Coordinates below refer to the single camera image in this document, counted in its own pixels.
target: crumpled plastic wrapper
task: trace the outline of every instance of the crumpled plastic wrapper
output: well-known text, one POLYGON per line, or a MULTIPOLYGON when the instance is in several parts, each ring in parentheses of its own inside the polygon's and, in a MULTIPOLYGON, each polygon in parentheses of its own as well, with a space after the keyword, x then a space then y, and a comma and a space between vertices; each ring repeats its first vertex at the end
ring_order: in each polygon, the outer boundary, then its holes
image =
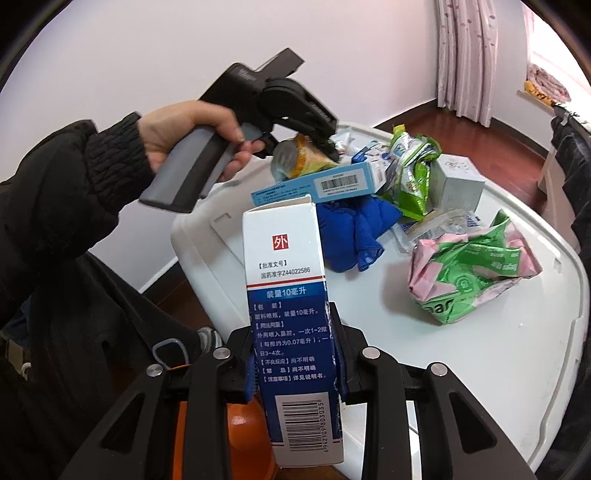
POLYGON ((447 325, 540 272, 527 241, 500 210, 489 228, 420 240, 408 289, 421 308, 447 325))
POLYGON ((303 175, 337 167, 305 135, 279 142, 273 152, 271 174, 276 181, 292 180, 303 175))

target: curtain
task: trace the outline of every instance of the curtain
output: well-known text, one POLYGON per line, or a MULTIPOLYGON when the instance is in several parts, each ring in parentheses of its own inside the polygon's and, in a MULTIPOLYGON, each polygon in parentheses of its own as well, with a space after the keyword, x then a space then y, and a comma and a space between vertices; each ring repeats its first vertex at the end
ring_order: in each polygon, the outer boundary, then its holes
POLYGON ((523 8, 523 18, 525 20, 525 36, 527 38, 527 64, 531 65, 531 54, 534 52, 532 38, 534 37, 534 15, 535 13, 526 5, 521 4, 523 8))
POLYGON ((493 0, 437 0, 437 104, 491 124, 498 29, 493 0))

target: barcode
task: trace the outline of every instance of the barcode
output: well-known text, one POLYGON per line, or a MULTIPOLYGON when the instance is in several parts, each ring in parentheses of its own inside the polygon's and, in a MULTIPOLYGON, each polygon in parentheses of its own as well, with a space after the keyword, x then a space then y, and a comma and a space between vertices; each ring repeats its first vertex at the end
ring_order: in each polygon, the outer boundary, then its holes
POLYGON ((322 401, 285 401, 283 419, 287 443, 292 452, 326 450, 328 435, 322 401))
POLYGON ((357 185, 357 175, 349 175, 347 177, 339 177, 337 179, 326 180, 322 182, 322 190, 335 189, 337 187, 348 187, 349 185, 357 185))

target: blue cloth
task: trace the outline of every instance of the blue cloth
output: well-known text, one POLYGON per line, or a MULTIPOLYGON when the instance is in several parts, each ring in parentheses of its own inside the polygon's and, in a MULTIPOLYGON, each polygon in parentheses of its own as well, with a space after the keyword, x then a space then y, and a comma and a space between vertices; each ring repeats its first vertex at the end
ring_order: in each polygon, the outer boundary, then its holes
POLYGON ((316 205, 324 260, 335 272, 358 266, 365 271, 384 253, 376 240, 402 213, 371 195, 316 205))

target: white box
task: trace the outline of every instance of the white box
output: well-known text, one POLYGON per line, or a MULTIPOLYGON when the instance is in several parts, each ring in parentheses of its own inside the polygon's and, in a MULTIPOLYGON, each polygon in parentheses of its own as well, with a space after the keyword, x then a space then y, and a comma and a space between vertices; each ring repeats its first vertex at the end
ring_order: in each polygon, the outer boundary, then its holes
POLYGON ((429 196, 433 206, 443 211, 462 208, 473 212, 485 181, 469 158, 442 154, 431 163, 429 196))
POLYGON ((336 352, 310 195, 242 217, 246 294, 278 466, 341 463, 336 352))

